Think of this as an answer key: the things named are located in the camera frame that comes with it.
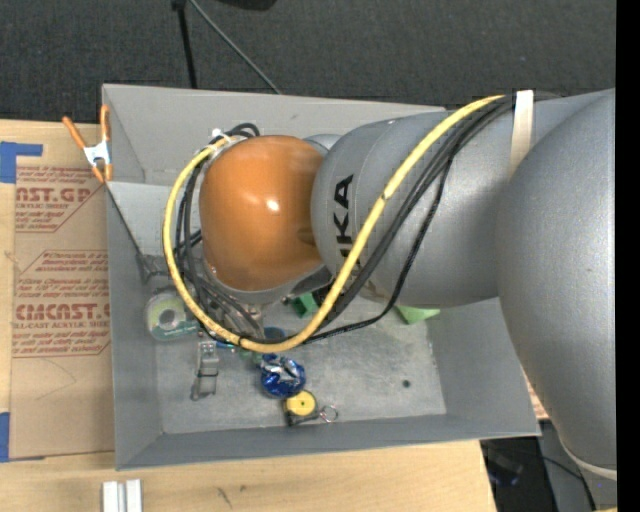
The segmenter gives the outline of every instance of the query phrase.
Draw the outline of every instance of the metal clamp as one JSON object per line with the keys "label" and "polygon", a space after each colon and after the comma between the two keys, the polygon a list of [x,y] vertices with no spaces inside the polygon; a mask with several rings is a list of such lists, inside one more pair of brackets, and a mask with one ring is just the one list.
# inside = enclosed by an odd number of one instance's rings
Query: metal clamp
{"label": "metal clamp", "polygon": [[212,340],[198,342],[197,372],[191,387],[191,400],[215,395],[219,364],[216,342]]}

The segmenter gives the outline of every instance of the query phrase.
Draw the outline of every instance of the wooden table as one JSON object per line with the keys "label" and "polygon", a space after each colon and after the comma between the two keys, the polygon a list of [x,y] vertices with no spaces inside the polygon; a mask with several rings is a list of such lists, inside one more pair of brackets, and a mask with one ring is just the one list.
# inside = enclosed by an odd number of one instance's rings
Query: wooden table
{"label": "wooden table", "polygon": [[116,472],[113,453],[0,465],[0,510],[100,510],[101,483],[142,479],[144,511],[495,512],[465,441]]}

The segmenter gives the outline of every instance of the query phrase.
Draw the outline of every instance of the gray robot arm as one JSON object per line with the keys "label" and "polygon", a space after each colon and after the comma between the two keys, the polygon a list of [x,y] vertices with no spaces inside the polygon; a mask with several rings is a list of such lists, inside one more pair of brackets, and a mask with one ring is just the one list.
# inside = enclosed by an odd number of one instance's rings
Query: gray robot arm
{"label": "gray robot arm", "polygon": [[[615,92],[536,103],[534,146],[510,179],[513,117],[456,156],[399,303],[450,307],[499,296],[522,365],[576,462],[616,479]],[[312,195],[316,245],[336,272],[408,151],[446,114],[360,127],[330,147]],[[419,201],[363,292],[388,298],[422,219]],[[400,194],[380,222],[384,232]],[[367,250],[375,248],[373,243]],[[363,254],[363,264],[370,252]]]}

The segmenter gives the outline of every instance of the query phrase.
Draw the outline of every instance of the yellow cable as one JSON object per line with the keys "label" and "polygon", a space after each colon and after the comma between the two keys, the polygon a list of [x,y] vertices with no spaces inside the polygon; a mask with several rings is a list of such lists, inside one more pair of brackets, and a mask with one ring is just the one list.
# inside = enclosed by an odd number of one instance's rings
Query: yellow cable
{"label": "yellow cable", "polygon": [[347,256],[340,272],[338,273],[331,290],[327,294],[324,302],[313,316],[313,318],[309,321],[309,323],[302,329],[298,334],[293,336],[292,338],[283,341],[281,343],[274,344],[266,344],[266,343],[258,343],[255,341],[251,341],[246,338],[241,338],[237,334],[225,329],[221,325],[214,322],[209,316],[198,306],[198,304],[193,300],[189,291],[187,290],[182,278],[180,276],[180,272],[175,263],[175,259],[173,257],[173,247],[171,245],[171,219],[173,216],[174,205],[178,199],[178,193],[182,188],[182,185],[187,180],[187,177],[191,174],[191,172],[202,163],[209,155],[211,155],[214,151],[221,149],[229,142],[226,140],[221,140],[214,144],[213,146],[208,146],[204,150],[202,150],[196,157],[189,162],[189,164],[182,170],[179,174],[178,179],[173,185],[171,192],[169,194],[169,200],[167,201],[167,208],[165,211],[164,223],[162,225],[162,243],[164,246],[164,253],[167,259],[167,265],[169,267],[169,272],[171,278],[173,279],[176,289],[178,293],[184,300],[186,306],[193,312],[193,314],[211,331],[215,332],[217,335],[221,336],[225,340],[233,343],[234,345],[239,345],[247,350],[252,350],[254,352],[283,352],[285,350],[290,350],[294,347],[297,347],[301,343],[304,343],[313,333],[320,327],[322,321],[329,314],[329,311],[335,304],[336,300],[342,288],[344,287],[347,279],[351,275],[351,271],[355,266],[358,258],[362,254],[364,247],[375,227],[378,219],[382,215],[387,202],[395,191],[398,189],[402,181],[409,174],[409,171],[413,168],[413,166],[424,156],[424,154],[433,146],[433,144],[442,137],[449,129],[451,129],[456,123],[463,120],[469,114],[475,112],[476,110],[488,105],[489,103],[502,98],[502,95],[499,96],[490,96],[488,98],[484,98],[461,109],[455,111],[450,116],[443,119],[433,130],[431,130],[425,137],[420,141],[420,143],[411,151],[409,156],[402,162],[400,167],[396,170],[391,179],[387,182],[387,185],[384,188],[384,191],[378,197],[376,202],[373,204],[369,215],[367,216],[364,224],[356,240],[349,251],[349,255]]}

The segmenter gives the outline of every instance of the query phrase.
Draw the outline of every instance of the black stand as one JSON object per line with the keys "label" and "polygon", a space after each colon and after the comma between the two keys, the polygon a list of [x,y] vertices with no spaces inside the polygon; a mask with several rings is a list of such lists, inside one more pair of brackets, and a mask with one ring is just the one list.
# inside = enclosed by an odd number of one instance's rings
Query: black stand
{"label": "black stand", "polygon": [[189,70],[189,83],[192,89],[198,88],[196,80],[196,68],[193,64],[193,53],[191,52],[191,42],[189,41],[189,29],[187,28],[187,18],[184,9],[187,6],[187,0],[171,0],[171,9],[178,13],[178,21],[180,23],[180,34],[182,35],[182,45],[184,46],[184,55],[187,58],[187,69]]}
{"label": "black stand", "polygon": [[[282,94],[282,92],[276,87],[276,85],[269,80],[269,78],[262,72],[262,70],[247,56],[244,52],[238,48],[238,46],[222,31],[218,25],[207,15],[206,12],[195,1],[191,0],[191,4],[196,12],[202,17],[202,19],[211,27],[220,38],[231,48],[238,56],[245,61],[251,69],[253,69],[260,78],[275,92],[276,94]],[[187,57],[187,67],[189,69],[189,81],[191,87],[197,89],[196,83],[196,70],[193,64],[193,54],[191,53],[191,43],[189,42],[189,31],[187,30],[187,19],[184,14],[184,10],[187,6],[187,0],[171,0],[171,8],[178,13],[178,20],[180,22],[180,32],[182,34],[182,44],[184,46],[184,54]]]}

